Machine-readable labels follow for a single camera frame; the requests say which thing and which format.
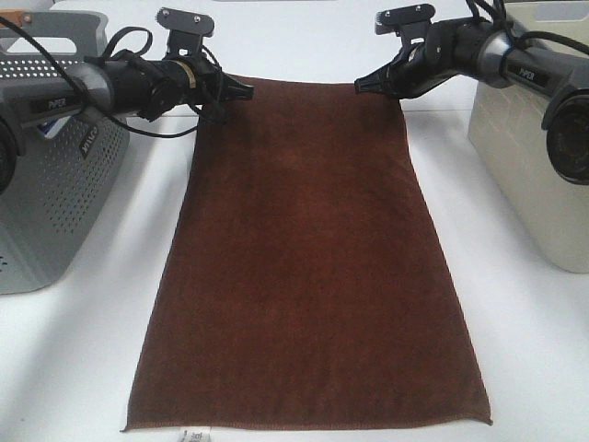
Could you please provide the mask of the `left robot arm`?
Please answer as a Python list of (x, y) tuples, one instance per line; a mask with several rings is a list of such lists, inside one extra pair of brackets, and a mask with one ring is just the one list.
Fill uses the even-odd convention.
[(70, 67), (42, 72), (20, 66), (25, 78), (1, 86), (1, 188), (15, 176), (26, 153), (27, 128), (64, 117), (96, 114), (118, 121), (134, 114), (152, 122), (179, 105), (206, 107), (206, 118), (224, 122), (221, 103), (250, 100), (254, 88), (222, 71), (203, 54), (147, 61), (127, 53), (90, 57)]

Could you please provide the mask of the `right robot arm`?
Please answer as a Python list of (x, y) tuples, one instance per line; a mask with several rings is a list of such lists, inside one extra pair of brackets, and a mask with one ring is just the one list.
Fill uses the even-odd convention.
[(407, 25), (392, 28), (402, 41), (393, 60), (355, 80), (358, 93), (416, 99), (453, 76), (490, 87), (519, 85), (548, 100), (541, 121), (551, 166), (567, 182), (588, 182), (588, 61), (511, 41), (504, 30), (475, 18), (443, 20), (413, 42)]

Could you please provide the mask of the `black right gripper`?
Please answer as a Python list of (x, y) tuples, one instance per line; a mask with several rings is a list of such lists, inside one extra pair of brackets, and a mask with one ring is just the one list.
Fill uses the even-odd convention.
[(454, 64), (458, 22), (394, 25), (402, 47), (392, 62), (354, 80), (357, 94), (416, 99), (458, 75)]

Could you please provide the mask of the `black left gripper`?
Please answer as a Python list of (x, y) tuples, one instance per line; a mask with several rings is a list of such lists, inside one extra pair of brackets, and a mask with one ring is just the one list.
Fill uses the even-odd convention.
[(252, 100), (254, 87), (223, 74), (218, 63), (172, 59), (142, 60), (137, 69), (149, 80), (148, 98), (137, 115), (152, 122), (176, 106), (188, 105), (203, 122), (223, 125), (229, 116), (221, 101)]

